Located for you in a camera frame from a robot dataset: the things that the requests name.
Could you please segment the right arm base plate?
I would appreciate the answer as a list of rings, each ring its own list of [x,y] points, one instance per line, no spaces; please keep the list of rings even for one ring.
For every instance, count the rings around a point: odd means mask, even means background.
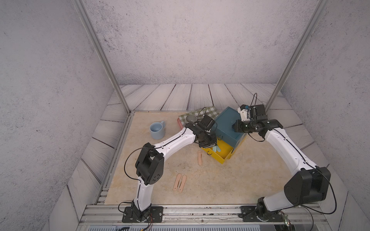
[[[279,212],[270,212],[257,206],[241,206],[238,217],[243,222],[283,222],[284,219]]]

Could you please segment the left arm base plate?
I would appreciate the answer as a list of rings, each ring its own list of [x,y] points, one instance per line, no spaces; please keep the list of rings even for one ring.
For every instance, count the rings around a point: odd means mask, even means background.
[[[149,206],[140,211],[135,205],[126,207],[123,212],[122,223],[161,223],[163,219],[163,207]]]

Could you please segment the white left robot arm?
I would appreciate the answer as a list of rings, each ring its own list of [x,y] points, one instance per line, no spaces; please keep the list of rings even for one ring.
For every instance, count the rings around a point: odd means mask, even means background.
[[[148,142],[141,148],[135,164],[138,188],[132,203],[138,214],[149,211],[154,184],[162,177],[168,158],[193,143],[197,143],[200,148],[214,147],[217,145],[217,136],[197,124],[190,124],[165,141],[154,145]]]

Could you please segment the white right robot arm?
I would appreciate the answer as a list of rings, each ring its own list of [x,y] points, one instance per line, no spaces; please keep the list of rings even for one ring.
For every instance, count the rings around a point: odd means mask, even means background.
[[[331,173],[311,161],[290,139],[283,126],[276,120],[237,120],[232,126],[238,133],[257,132],[270,143],[284,160],[292,174],[283,191],[258,199],[255,214],[261,221],[268,221],[283,209],[323,201],[330,185]]]

